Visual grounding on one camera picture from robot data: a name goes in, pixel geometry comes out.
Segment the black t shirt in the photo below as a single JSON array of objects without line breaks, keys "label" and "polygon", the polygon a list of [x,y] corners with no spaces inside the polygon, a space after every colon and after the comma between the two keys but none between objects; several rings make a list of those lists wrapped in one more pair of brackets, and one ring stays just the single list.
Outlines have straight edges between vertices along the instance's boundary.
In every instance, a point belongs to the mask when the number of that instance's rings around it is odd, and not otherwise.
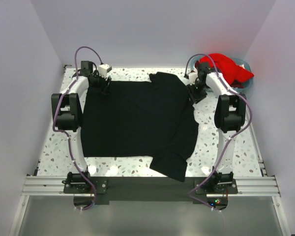
[{"label": "black t shirt", "polygon": [[89,87],[83,115],[85,157],[149,156],[152,170],[185,180],[199,125],[178,76],[157,72],[144,82],[112,81],[109,94]]}]

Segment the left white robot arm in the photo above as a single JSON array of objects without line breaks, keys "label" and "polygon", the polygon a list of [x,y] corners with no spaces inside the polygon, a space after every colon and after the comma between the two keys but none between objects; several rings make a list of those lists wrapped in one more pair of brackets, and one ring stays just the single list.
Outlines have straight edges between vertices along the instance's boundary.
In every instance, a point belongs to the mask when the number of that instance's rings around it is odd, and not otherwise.
[{"label": "left white robot arm", "polygon": [[91,193],[92,196],[96,194],[96,187],[90,179],[82,148],[83,109],[80,97],[90,87],[95,88],[98,93],[108,94],[111,83],[108,73],[111,70],[112,67],[106,63],[96,66],[94,62],[82,61],[80,69],[76,70],[69,85],[60,93],[51,96],[52,129],[66,136],[72,162],[72,169],[63,182],[65,190]]}]

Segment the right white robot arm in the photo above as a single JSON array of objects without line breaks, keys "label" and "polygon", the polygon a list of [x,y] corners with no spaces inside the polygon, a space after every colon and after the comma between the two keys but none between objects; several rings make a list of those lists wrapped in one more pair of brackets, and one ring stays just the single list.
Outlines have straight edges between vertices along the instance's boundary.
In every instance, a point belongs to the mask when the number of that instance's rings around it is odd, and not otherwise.
[{"label": "right white robot arm", "polygon": [[208,62],[200,62],[188,77],[187,89],[193,103],[197,104],[206,98],[206,88],[210,88],[217,96],[214,114],[214,124],[218,129],[217,159],[212,167],[211,176],[199,186],[205,193],[221,193],[235,184],[233,157],[236,136],[245,124],[245,97],[232,89],[222,73],[211,67]]}]

